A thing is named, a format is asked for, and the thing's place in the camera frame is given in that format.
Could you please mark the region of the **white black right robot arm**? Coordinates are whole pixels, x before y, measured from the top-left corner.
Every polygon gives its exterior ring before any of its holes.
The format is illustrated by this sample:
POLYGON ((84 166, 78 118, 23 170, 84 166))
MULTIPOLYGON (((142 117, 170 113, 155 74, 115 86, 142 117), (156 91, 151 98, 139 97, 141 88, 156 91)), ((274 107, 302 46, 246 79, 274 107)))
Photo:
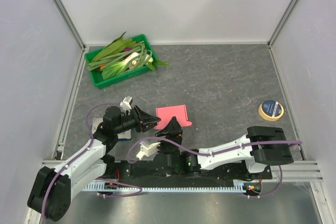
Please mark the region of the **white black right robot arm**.
POLYGON ((251 126, 247 134, 229 143, 209 148, 182 148, 182 127, 176 118, 155 136, 160 138, 158 152, 172 160, 176 174, 200 175, 213 170, 224 171, 231 179, 253 180, 263 177, 272 166, 294 162, 282 128, 251 126))

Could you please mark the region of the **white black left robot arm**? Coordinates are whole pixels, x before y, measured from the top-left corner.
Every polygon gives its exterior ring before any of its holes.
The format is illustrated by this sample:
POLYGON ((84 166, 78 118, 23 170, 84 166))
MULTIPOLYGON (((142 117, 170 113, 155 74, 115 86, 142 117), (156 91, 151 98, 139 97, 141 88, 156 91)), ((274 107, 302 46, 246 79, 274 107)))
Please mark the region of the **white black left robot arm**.
POLYGON ((118 143, 118 135, 128 130, 146 132, 154 128, 160 118, 134 106, 122 112, 118 106, 105 110, 102 122, 89 141, 73 156, 53 168, 42 167, 35 178, 27 206, 43 218, 60 220, 76 195, 90 182, 115 173, 114 157, 108 153, 118 143))

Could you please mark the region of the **pink paper box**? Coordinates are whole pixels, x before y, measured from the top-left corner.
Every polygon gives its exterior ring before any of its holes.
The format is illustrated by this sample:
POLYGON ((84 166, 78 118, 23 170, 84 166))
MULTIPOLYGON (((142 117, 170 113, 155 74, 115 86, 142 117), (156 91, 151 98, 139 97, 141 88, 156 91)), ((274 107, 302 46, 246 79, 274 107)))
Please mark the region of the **pink paper box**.
POLYGON ((188 119, 185 104, 160 107, 156 108, 155 111, 156 116, 161 119, 157 126, 154 127, 156 130, 164 129, 173 117, 176 117, 181 127, 189 127, 192 125, 192 122, 188 119))

